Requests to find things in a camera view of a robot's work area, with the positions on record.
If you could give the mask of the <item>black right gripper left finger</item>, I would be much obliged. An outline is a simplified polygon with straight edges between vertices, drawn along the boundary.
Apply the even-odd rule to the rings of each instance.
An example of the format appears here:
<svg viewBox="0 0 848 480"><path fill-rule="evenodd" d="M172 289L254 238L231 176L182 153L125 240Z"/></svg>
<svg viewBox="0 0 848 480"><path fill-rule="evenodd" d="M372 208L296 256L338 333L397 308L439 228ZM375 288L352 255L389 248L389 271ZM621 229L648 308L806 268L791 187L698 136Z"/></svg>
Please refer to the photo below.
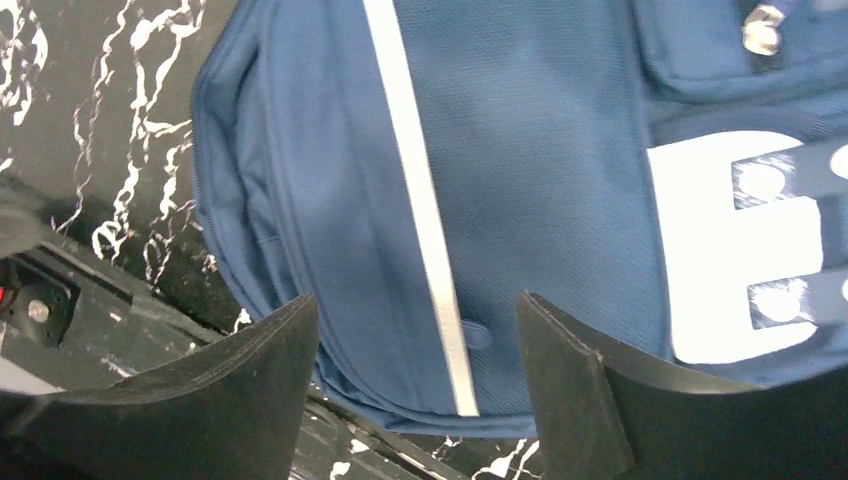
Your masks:
<svg viewBox="0 0 848 480"><path fill-rule="evenodd" d="M1 395L5 479L285 479L318 346L302 295L106 389Z"/></svg>

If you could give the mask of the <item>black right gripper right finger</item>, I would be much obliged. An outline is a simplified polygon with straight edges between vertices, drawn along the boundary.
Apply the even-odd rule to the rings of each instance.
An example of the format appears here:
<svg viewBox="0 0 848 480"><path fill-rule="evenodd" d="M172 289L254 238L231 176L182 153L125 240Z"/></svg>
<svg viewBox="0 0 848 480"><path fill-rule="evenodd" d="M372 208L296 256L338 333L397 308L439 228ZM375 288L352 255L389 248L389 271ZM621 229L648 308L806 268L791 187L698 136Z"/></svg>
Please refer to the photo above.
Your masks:
<svg viewBox="0 0 848 480"><path fill-rule="evenodd" d="M843 479L847 372L762 388L666 362L525 293L518 332L549 479Z"/></svg>

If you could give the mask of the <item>navy blue student backpack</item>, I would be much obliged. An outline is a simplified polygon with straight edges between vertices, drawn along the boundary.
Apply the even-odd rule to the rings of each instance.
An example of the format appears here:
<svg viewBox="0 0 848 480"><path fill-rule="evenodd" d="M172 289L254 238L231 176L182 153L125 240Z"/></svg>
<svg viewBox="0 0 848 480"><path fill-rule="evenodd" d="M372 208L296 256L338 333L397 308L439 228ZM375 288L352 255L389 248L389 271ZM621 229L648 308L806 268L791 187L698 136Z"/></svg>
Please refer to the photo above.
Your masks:
<svg viewBox="0 0 848 480"><path fill-rule="evenodd" d="M193 92L206 243L403 433L536 431L517 302L666 362L847 363L843 1L243 1Z"/></svg>

